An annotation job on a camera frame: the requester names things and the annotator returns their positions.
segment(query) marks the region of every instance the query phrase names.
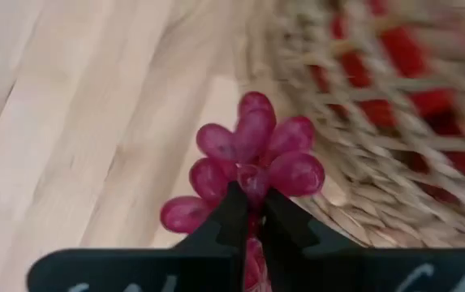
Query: basket weave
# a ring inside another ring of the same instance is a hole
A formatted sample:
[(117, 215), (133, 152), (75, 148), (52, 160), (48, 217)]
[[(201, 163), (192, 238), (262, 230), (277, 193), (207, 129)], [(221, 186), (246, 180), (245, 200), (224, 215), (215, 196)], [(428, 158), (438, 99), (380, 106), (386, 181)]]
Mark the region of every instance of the basket weave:
[[(445, 11), (454, 12), (465, 32), (465, 1), (388, 0), (391, 12), (380, 16), (368, 2), (250, 1), (236, 41), (238, 78), (243, 90), (291, 101), (315, 123), (317, 154), (332, 161), (326, 171), (333, 181), (324, 195), (299, 200), (309, 212), (365, 246), (465, 247), (465, 174), (446, 155), (465, 152), (465, 41), (443, 19)], [(339, 11), (346, 37), (335, 40), (330, 28)], [(428, 52), (429, 74), (405, 78), (392, 65), (379, 36), (397, 26)], [(338, 62), (353, 50), (370, 72), (370, 87), (354, 88)], [(329, 92), (317, 87), (310, 65), (322, 69)], [(407, 96), (432, 88), (455, 90), (464, 135), (437, 134)], [(391, 131), (376, 127), (360, 108), (375, 96), (391, 104)], [(341, 105), (347, 118), (330, 105)], [(423, 157), (430, 171), (411, 170), (404, 153)], [(440, 200), (428, 186), (457, 199)]]

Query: wicker basket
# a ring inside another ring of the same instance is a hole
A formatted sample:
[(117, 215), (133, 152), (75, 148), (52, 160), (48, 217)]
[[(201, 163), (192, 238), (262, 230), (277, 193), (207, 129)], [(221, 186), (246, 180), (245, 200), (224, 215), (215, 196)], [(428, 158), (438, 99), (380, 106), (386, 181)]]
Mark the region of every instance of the wicker basket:
[[(299, 203), (366, 246), (465, 247), (465, 1), (247, 6), (243, 90), (311, 118), (327, 162), (324, 195)], [(443, 106), (422, 107), (440, 92)]]

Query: butcher block countertop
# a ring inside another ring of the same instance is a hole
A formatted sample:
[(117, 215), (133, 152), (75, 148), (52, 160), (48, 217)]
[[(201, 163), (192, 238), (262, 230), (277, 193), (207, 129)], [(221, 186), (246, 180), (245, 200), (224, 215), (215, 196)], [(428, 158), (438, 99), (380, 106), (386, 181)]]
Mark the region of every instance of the butcher block countertop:
[(182, 238), (159, 209), (194, 195), (198, 127), (234, 126), (252, 3), (0, 0), (0, 292), (51, 251)]

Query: grape cluster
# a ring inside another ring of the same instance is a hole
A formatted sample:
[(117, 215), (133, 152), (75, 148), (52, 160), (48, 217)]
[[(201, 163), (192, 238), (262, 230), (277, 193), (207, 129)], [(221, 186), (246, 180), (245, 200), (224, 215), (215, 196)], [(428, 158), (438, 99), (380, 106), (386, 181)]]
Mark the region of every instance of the grape cluster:
[(204, 125), (196, 144), (206, 156), (189, 172), (198, 195), (169, 200), (161, 209), (161, 223), (170, 231), (190, 234), (226, 195), (228, 182), (238, 181), (249, 201), (249, 240), (245, 289), (269, 291), (265, 259), (256, 238), (258, 213), (270, 187), (287, 196), (312, 195), (324, 182), (322, 164), (308, 154), (314, 129), (308, 118), (288, 118), (277, 124), (269, 99), (260, 92), (246, 93), (238, 109), (234, 131)]

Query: wooden surface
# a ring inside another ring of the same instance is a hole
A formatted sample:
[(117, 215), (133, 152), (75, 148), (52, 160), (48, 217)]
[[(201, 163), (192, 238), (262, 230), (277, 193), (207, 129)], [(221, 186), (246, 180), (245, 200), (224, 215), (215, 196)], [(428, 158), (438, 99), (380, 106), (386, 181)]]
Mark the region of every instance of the wooden surface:
[(64, 247), (168, 247), (203, 123), (232, 126), (233, 0), (0, 0), (0, 292)]

